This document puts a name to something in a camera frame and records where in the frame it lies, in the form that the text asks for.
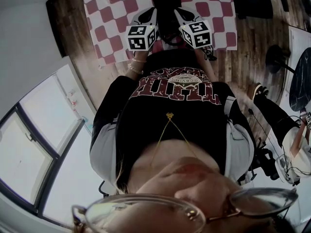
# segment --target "window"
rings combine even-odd
[[[60,153],[63,140],[78,116],[70,108],[56,78],[51,76],[38,85],[20,101],[20,105],[45,140]]]
[[[62,78],[68,70],[68,65],[60,69]],[[74,80],[70,85],[65,81],[71,89]],[[72,225],[73,203],[87,205],[102,197],[102,179],[89,163],[91,120],[85,125],[87,117],[77,112],[90,109],[80,88],[72,89],[77,107],[55,73],[0,121],[0,192],[33,215],[65,227]]]
[[[52,158],[35,142],[14,112],[1,127],[0,178],[34,204]]]
[[[94,176],[89,161],[90,142],[91,135],[86,127],[83,127],[55,179],[43,211],[45,217],[72,225],[73,204],[88,207],[94,201],[103,198],[97,189],[103,180],[97,175]]]

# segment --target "lips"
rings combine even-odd
[[[202,164],[191,163],[177,168],[173,174],[209,174],[211,170]]]

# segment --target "glasses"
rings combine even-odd
[[[121,228],[118,232],[132,232],[127,229],[131,224],[135,226],[133,232],[140,228],[148,232],[148,227],[152,227],[149,232],[170,232],[167,230],[169,224],[175,232],[199,233],[206,223],[218,219],[275,216],[288,209],[297,198],[295,191],[280,188],[240,190],[228,197],[225,215],[205,218],[197,206],[183,200],[152,194],[126,194],[96,201],[88,208],[74,205],[72,215],[75,226],[87,226],[96,233],[114,232],[111,225],[116,224]]]

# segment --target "white cube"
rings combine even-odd
[[[137,25],[126,27],[126,42],[131,51],[148,51],[156,41],[157,26]]]
[[[211,28],[207,20],[182,25],[179,29],[184,40],[194,49],[213,44]]]
[[[306,116],[307,125],[311,125],[311,113],[309,112]]]

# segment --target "graphic print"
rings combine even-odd
[[[171,100],[209,101],[220,105],[217,94],[206,74],[191,67],[163,68],[140,79],[139,85],[131,98],[154,96]]]

